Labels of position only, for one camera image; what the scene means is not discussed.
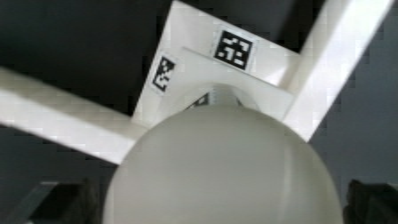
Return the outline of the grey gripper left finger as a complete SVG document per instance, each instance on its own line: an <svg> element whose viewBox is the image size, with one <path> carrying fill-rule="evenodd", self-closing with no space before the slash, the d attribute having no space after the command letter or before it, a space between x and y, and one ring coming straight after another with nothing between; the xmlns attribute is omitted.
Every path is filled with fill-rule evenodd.
<svg viewBox="0 0 398 224"><path fill-rule="evenodd" d="M58 185L56 182L40 182L28 192L19 204L15 205L10 214L6 215L3 224L31 224L29 215L49 195L49 192Z"/></svg>

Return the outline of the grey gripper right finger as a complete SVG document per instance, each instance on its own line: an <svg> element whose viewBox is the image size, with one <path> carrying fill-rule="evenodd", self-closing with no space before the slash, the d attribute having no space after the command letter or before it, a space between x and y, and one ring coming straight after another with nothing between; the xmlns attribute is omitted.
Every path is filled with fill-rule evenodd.
<svg viewBox="0 0 398 224"><path fill-rule="evenodd" d="M398 189L385 185L380 195L383 224L398 224Z"/></svg>

